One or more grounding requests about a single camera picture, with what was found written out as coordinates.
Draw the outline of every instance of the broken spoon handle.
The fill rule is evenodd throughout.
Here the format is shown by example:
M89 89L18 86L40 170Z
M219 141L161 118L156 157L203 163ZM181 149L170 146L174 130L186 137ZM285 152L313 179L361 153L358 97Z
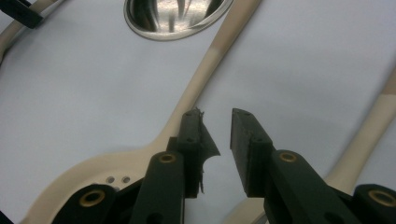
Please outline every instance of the broken spoon handle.
M234 0L212 44L201 60L160 136L176 136L180 117L195 104L206 82L250 19L261 0Z

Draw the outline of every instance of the stainless steel bowl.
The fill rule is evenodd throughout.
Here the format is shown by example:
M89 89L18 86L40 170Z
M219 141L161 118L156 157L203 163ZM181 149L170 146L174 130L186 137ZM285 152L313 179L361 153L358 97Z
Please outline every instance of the stainless steel bowl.
M175 40L193 35L216 21L233 0L126 0L124 16L139 35Z

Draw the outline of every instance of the wooden spoon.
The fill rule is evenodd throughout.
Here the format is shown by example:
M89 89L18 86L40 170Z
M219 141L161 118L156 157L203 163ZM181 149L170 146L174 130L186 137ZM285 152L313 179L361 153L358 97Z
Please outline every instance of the wooden spoon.
M77 190L92 183L123 189L145 175L149 159L166 149L169 137L176 136L183 113L190 110L204 85L233 41L260 3L260 0L234 0L209 50L183 92L170 119L157 138L138 150L108 153L88 159L53 181L36 199L22 223L51 223L59 209Z

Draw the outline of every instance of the brass screw insert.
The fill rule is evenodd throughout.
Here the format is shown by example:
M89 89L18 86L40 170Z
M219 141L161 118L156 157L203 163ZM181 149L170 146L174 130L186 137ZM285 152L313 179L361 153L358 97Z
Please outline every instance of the brass screw insert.
M290 152L282 152L282 153L280 153L279 157L282 161L286 161L286 162L297 161L297 157Z
M104 198L106 194L101 189L93 189L90 192L87 192L79 199L79 205L83 207L92 207L99 204Z
M396 207L396 198L379 189L372 189L369 191L369 196L375 202L380 203L386 207Z
M160 162L170 163L176 161L176 157L172 154L164 154L160 157Z

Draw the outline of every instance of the wooden spoon handle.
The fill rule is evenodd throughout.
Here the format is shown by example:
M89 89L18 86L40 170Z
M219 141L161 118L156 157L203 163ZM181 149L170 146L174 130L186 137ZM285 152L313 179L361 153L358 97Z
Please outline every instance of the wooden spoon handle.
M396 116L396 68L375 100L356 136L325 178L326 183L350 194L364 164Z
M159 135L176 136L183 113L192 109L206 82L250 19L261 0L234 0L224 22L201 60L175 110Z

